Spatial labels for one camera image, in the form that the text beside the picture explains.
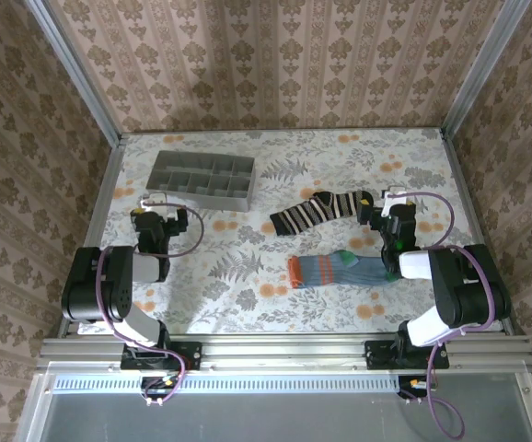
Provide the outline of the black white striped sock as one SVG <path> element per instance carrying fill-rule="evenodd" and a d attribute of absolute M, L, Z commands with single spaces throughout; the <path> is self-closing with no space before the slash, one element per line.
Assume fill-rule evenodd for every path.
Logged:
<path fill-rule="evenodd" d="M 302 203 L 271 214 L 270 220 L 277 236 L 295 236 L 329 221 L 356 216 L 362 202 L 373 205 L 374 199 L 366 191 L 314 192 Z"/>

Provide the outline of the blue sock orange stripes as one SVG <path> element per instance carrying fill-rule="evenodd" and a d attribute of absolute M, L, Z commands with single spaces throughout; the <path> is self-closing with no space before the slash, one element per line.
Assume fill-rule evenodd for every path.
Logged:
<path fill-rule="evenodd" d="M 287 261 L 293 288 L 326 285 L 386 285 L 399 280 L 396 273 L 387 271 L 380 257 L 355 255 L 347 250 L 330 254 L 291 256 Z"/>

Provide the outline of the grey divided organizer tray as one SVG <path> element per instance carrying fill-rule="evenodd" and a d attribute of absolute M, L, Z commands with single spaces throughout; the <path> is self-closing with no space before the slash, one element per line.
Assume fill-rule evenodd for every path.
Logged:
<path fill-rule="evenodd" d="M 145 189 L 193 208 L 247 212 L 255 180 L 252 157 L 164 150 Z"/>

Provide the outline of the floral tablecloth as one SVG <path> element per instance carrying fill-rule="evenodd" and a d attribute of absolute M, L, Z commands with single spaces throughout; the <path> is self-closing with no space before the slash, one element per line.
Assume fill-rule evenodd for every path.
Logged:
<path fill-rule="evenodd" d="M 159 152 L 208 152 L 255 159 L 246 213 L 202 210 L 174 238 L 167 280 L 137 284 L 134 304 L 171 334 L 228 332 L 393 332 L 433 305 L 431 284 L 401 280 L 379 287 L 291 286 L 293 255 L 348 250 L 375 256 L 382 241 L 355 220 L 340 219 L 291 238 L 270 215 L 318 191 L 365 190 L 374 198 L 397 185 L 416 191 L 416 237 L 426 246 L 475 242 L 473 223 L 436 129 L 264 131 L 131 135 L 106 216 L 101 245 L 133 245 L 129 213 L 145 194 Z"/>

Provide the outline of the grey metal shelf plate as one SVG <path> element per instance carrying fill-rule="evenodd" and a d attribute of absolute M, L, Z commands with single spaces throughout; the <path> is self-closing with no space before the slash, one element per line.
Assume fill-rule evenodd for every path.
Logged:
<path fill-rule="evenodd" d="M 440 376 L 432 402 L 398 393 L 55 394 L 34 378 L 14 442 L 532 442 L 532 375 Z"/>

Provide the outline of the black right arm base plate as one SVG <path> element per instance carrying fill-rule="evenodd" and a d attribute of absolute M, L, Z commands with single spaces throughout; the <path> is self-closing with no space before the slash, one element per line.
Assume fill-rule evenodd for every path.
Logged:
<path fill-rule="evenodd" d="M 395 341 L 366 341 L 364 357 L 368 369 L 416 369 L 428 367 L 432 348 L 401 345 Z"/>

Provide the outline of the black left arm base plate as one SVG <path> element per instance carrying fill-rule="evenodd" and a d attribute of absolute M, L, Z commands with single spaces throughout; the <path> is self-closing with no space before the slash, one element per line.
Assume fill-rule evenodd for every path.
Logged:
<path fill-rule="evenodd" d="M 187 370 L 199 370 L 201 367 L 202 345 L 198 342 L 172 342 L 169 350 L 178 354 Z M 175 356 L 151 352 L 125 344 L 121 355 L 121 370 L 180 370 Z"/>

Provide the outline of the aluminium corner post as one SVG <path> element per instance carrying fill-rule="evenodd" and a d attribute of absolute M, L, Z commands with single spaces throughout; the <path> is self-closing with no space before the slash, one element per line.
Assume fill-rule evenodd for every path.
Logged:
<path fill-rule="evenodd" d="M 531 0 L 504 0 L 473 65 L 442 124 L 444 139 L 452 140 L 485 86 Z"/>
<path fill-rule="evenodd" d="M 86 68 L 72 45 L 71 39 L 64 32 L 61 21 L 56 17 L 50 1 L 24 1 L 72 80 L 81 99 L 86 103 L 110 147 L 113 149 L 118 148 L 121 143 L 121 132 L 106 110 L 102 97 L 90 80 Z"/>

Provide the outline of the aluminium frame rail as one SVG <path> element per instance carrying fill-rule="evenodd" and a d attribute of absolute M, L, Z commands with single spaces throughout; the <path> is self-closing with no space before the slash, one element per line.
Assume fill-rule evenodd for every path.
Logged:
<path fill-rule="evenodd" d="M 360 374 L 368 371 L 364 345 L 390 340 L 390 333 L 185 334 L 174 342 L 199 342 L 202 373 Z M 109 335 L 68 334 L 44 341 L 41 372 L 116 373 L 122 343 Z M 525 336 L 476 332 L 446 344 L 450 374 L 532 373 L 532 349 Z"/>

